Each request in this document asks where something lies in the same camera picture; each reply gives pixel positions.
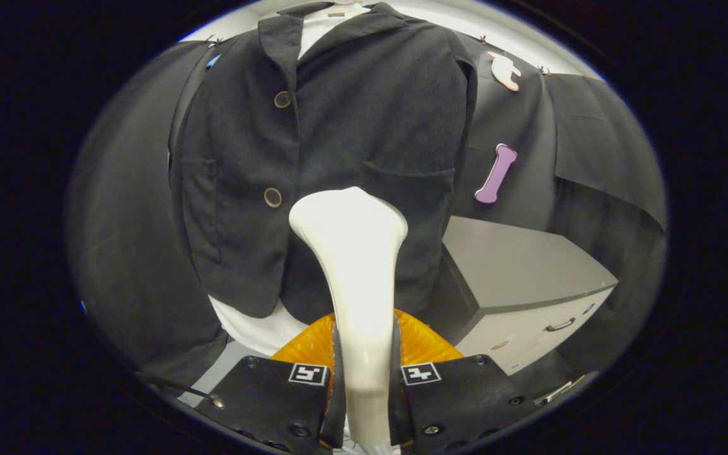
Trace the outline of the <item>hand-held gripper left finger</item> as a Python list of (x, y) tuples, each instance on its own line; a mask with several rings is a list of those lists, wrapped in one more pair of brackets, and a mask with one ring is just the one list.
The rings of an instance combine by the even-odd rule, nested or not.
[(329, 454), (346, 438), (346, 398), (336, 378), (335, 317), (311, 325), (291, 314), (222, 313), (245, 349), (195, 410), (237, 437), (289, 454)]

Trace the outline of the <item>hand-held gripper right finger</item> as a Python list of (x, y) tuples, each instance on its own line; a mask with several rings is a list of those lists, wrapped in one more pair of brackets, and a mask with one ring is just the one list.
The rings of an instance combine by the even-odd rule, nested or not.
[(463, 355), (433, 329), (395, 312), (389, 386), (391, 444), (459, 451), (531, 420), (538, 407), (488, 355)]

